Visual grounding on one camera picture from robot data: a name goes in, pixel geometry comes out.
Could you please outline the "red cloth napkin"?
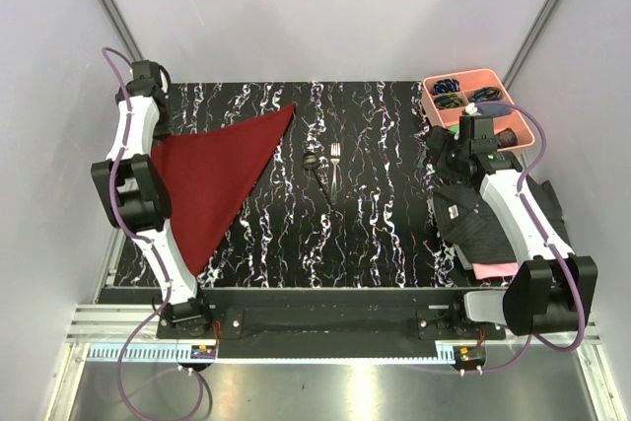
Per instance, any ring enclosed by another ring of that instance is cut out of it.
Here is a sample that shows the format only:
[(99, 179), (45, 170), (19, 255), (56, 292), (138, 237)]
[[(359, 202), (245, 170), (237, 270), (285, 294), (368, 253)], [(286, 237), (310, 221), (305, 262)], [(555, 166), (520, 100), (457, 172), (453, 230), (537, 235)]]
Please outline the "red cloth napkin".
[(203, 271), (238, 216), (295, 110), (290, 104), (209, 132), (172, 135), (152, 148), (172, 203), (175, 242), (192, 275)]

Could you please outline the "silver metal fork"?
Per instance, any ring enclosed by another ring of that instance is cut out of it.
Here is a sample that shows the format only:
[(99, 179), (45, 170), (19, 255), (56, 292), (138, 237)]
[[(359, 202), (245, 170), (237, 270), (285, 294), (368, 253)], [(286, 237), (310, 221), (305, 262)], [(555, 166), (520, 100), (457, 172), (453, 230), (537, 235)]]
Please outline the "silver metal fork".
[(332, 204), (335, 204), (337, 202), (337, 195), (339, 192), (340, 159), (341, 159), (341, 145), (339, 142), (332, 143), (330, 145), (330, 163), (332, 166), (330, 198), (331, 198)]

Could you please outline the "black spoon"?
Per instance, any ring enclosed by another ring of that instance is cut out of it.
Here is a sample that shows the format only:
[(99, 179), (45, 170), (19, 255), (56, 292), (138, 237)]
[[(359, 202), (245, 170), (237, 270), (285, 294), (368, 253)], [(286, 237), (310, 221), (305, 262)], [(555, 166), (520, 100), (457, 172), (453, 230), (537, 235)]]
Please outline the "black spoon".
[(327, 204), (329, 207), (332, 207), (332, 201), (330, 199), (330, 195), (327, 191), (327, 189), (325, 188), (319, 174), (318, 174), (318, 168), (319, 168), (319, 159), (318, 156), (314, 153), (314, 152), (305, 152), (303, 157), (302, 157), (302, 165), (303, 168), (310, 172), (313, 177), (315, 178), (315, 181), (320, 189), (320, 191), (322, 192)]

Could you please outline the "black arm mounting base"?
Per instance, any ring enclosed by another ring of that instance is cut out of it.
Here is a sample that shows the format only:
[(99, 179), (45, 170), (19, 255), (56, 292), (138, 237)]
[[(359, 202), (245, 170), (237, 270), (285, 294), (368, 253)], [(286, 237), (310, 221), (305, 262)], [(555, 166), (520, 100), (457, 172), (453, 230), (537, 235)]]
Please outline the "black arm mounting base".
[(498, 322), (472, 322), (462, 289), (213, 289), (163, 311), (160, 339), (218, 334), (238, 340), (259, 333), (379, 333), (421, 340), (502, 340)]

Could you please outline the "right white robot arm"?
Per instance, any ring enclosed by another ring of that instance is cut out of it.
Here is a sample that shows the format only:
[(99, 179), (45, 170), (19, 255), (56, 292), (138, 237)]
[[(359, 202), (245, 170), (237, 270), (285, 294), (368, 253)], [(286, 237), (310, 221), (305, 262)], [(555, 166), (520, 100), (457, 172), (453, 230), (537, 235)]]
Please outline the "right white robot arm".
[(473, 248), (475, 263), (507, 256), (518, 266), (507, 288), (465, 293), (448, 313), (451, 333), (465, 339), (495, 323), (539, 340), (568, 331), (583, 338), (596, 263), (555, 231), (528, 187), (527, 170), (513, 153), (499, 151), (492, 118), (464, 115), (457, 132), (434, 126), (427, 147), (437, 174), (448, 180), (430, 199), (442, 239)]

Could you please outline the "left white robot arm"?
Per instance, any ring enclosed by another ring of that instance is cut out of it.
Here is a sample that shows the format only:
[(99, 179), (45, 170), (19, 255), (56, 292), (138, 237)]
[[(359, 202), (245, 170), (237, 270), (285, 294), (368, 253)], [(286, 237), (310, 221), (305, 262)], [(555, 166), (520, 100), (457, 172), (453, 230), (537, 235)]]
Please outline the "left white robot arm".
[(200, 338), (212, 331), (213, 315), (175, 242), (172, 200), (152, 161), (154, 144), (170, 135), (170, 76), (149, 60), (132, 62), (130, 71), (129, 82), (114, 72), (117, 128), (91, 177), (109, 222), (135, 243), (159, 282), (158, 336)]

